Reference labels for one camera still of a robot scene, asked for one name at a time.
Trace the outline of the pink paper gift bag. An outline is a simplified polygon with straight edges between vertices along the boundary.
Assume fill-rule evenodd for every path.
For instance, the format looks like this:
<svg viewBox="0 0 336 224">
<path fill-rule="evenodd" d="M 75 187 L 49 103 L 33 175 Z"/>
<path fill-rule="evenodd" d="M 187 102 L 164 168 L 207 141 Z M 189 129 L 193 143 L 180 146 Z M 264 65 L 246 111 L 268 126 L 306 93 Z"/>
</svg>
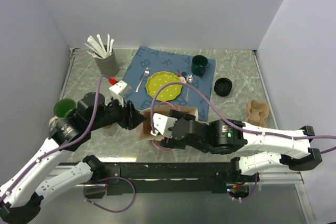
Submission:
<svg viewBox="0 0 336 224">
<path fill-rule="evenodd" d="M 198 109 L 192 106 L 181 106 L 173 105 L 169 102 L 160 102 L 159 105 L 154 107 L 154 113 L 162 114 L 168 116 L 170 110 L 177 110 L 186 114 L 190 114 L 196 117 L 198 120 Z M 159 150 L 169 152 L 171 148 L 162 147 L 160 141 L 163 139 L 163 136 L 157 132 L 156 135 L 153 135 L 151 128 L 151 117 L 150 117 L 151 108 L 142 110 L 140 113 L 146 117 L 146 120 L 137 127 L 139 133 L 139 141 L 151 141 L 151 143 Z"/>
</svg>

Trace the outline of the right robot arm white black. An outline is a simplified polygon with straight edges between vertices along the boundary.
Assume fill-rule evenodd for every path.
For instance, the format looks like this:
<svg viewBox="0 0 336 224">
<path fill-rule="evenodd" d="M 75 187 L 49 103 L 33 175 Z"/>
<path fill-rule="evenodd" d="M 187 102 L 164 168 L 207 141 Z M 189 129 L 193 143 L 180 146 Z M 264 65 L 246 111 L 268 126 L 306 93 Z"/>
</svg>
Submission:
<svg viewBox="0 0 336 224">
<path fill-rule="evenodd" d="M 218 155 L 255 151 L 255 155 L 230 160 L 230 177 L 238 182 L 270 168 L 287 166 L 301 172 L 322 162 L 320 150 L 310 145 L 306 128 L 283 131 L 221 119 L 206 124 L 176 110 L 168 116 L 154 113 L 151 124 L 152 134 L 163 136 L 163 147 L 183 150 L 190 146 Z"/>
</svg>

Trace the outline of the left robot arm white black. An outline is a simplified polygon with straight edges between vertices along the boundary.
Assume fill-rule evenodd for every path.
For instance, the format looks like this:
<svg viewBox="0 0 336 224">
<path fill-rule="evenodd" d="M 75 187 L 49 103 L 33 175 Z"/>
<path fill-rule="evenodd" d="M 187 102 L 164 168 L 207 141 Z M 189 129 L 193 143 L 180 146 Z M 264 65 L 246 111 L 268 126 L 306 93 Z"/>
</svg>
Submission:
<svg viewBox="0 0 336 224">
<path fill-rule="evenodd" d="M 111 124 L 132 130 L 145 117 L 124 97 L 130 86 L 111 80 L 111 101 L 101 93 L 89 92 L 81 100 L 62 99 L 54 107 L 55 126 L 39 151 L 8 182 L 1 185 L 1 219 L 6 223 L 29 223 L 41 207 L 75 185 L 98 183 L 106 178 L 104 164 L 86 156 L 70 170 L 52 179 L 47 176 L 63 160 L 91 138 L 91 132 Z"/>
</svg>

